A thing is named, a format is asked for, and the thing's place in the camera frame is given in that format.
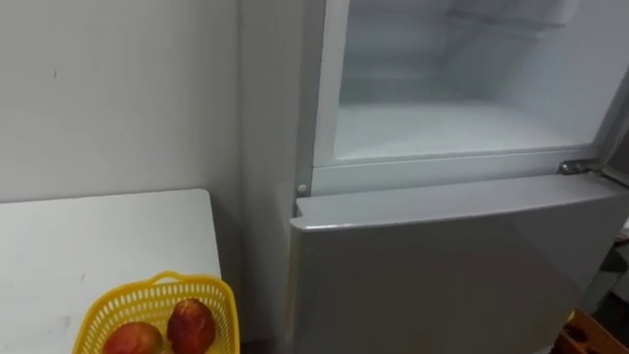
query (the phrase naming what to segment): table top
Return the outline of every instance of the table top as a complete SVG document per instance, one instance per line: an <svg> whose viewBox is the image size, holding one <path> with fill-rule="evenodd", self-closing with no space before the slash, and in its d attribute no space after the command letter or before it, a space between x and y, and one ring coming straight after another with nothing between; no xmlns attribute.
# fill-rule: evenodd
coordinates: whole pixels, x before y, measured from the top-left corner
<svg viewBox="0 0 629 354"><path fill-rule="evenodd" d="M220 276L206 191L0 205L0 353L70 353L94 300L166 269Z"/></svg>

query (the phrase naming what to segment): apple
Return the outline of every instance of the apple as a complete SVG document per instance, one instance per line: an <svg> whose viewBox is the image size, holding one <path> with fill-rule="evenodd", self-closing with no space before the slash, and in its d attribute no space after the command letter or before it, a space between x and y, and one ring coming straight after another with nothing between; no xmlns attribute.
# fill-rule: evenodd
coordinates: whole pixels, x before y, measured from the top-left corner
<svg viewBox="0 0 629 354"><path fill-rule="evenodd" d="M197 299L175 305L166 330L175 354L204 354L216 338L212 311Z"/></svg>
<svg viewBox="0 0 629 354"><path fill-rule="evenodd" d="M123 324L105 341L102 354L161 354L164 341L159 329L143 322Z"/></svg>

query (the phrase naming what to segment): refrigerator door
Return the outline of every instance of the refrigerator door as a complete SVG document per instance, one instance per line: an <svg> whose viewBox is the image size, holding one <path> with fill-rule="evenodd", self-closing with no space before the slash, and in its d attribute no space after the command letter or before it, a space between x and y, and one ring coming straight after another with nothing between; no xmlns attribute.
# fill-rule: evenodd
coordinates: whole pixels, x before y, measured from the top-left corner
<svg viewBox="0 0 629 354"><path fill-rule="evenodd" d="M552 345L629 215L593 174L297 200L297 354L533 354Z"/></svg>

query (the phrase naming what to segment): white refrigerator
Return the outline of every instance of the white refrigerator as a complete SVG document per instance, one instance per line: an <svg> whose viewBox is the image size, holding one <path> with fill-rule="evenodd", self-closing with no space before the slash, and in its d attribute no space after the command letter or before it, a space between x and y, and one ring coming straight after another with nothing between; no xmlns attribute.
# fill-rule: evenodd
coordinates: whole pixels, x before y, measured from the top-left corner
<svg viewBox="0 0 629 354"><path fill-rule="evenodd" d="M629 1L241 5L248 336L547 352L629 216Z"/></svg>

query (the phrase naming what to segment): white wall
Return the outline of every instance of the white wall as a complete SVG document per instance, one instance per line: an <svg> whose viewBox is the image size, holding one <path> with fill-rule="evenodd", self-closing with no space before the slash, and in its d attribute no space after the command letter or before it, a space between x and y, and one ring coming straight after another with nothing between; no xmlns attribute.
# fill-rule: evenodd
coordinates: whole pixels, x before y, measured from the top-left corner
<svg viewBox="0 0 629 354"><path fill-rule="evenodd" d="M0 2L0 202L204 187L237 218L233 0Z"/></svg>
<svg viewBox="0 0 629 354"><path fill-rule="evenodd" d="M302 0L242 0L245 340L284 329L300 107Z"/></svg>

